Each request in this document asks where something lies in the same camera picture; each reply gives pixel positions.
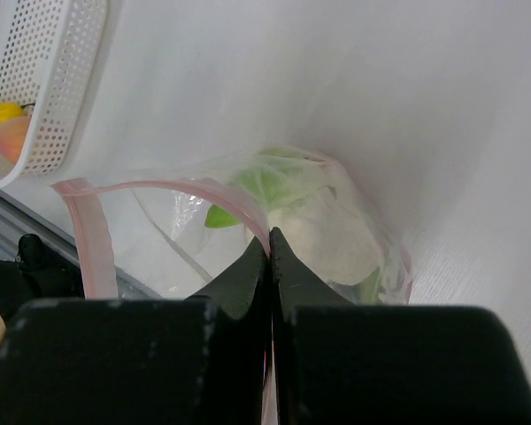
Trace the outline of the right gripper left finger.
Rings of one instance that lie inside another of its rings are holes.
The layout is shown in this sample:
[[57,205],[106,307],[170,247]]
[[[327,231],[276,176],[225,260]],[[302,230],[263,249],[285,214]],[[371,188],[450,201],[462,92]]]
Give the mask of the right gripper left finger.
[[258,241],[183,300],[39,299],[0,343],[0,424],[258,424],[270,346]]

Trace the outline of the white green toy cabbage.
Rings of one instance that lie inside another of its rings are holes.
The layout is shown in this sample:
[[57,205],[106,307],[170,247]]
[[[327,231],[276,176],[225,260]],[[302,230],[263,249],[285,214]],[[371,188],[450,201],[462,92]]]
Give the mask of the white green toy cabbage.
[[209,175],[252,196],[268,228],[354,304],[401,305],[399,250],[341,166],[318,153],[276,146],[209,163]]

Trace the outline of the clear zip top bag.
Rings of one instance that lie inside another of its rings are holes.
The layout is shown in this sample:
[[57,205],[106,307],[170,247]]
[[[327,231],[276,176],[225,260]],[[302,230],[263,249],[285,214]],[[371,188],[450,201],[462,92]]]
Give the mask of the clear zip top bag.
[[[271,330],[262,398],[264,421],[270,416],[268,398],[274,390],[273,228],[267,227],[266,217],[251,195],[211,177],[208,165],[183,172],[127,172],[96,182],[65,180],[56,183],[54,190],[73,223],[85,300],[183,300],[230,267],[251,242],[261,243],[269,260]],[[350,180],[399,250],[404,270],[403,305],[412,288],[410,257]]]

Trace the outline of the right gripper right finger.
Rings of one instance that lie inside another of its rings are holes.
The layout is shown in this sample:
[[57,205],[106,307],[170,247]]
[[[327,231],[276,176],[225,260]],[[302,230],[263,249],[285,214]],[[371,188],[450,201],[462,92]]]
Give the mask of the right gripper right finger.
[[281,424],[531,424],[512,337],[475,306],[354,305],[270,234]]

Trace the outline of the orange toy peach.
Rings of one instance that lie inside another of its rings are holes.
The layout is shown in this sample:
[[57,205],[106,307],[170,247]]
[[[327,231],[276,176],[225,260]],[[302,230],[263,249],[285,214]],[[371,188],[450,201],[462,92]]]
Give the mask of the orange toy peach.
[[0,154],[10,163],[19,160],[30,122],[28,116],[19,116],[0,124]]

